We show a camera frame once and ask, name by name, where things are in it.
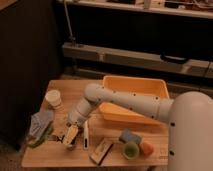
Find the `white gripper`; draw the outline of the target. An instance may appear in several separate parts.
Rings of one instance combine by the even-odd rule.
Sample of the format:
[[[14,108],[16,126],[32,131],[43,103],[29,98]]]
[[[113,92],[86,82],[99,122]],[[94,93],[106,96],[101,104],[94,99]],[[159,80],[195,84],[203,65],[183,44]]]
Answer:
[[[79,127],[82,126],[89,118],[90,113],[95,109],[95,104],[85,98],[81,98],[74,105],[68,114],[68,122],[71,126],[68,128],[65,136],[69,139],[76,139],[79,133]]]

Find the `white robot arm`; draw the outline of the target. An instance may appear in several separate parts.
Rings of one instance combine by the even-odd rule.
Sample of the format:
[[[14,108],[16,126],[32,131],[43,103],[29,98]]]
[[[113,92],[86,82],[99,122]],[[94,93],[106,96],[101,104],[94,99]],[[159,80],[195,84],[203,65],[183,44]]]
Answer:
[[[68,122],[81,127],[103,102],[168,124],[168,171],[213,171],[213,98],[190,91],[168,99],[91,83],[69,112]]]

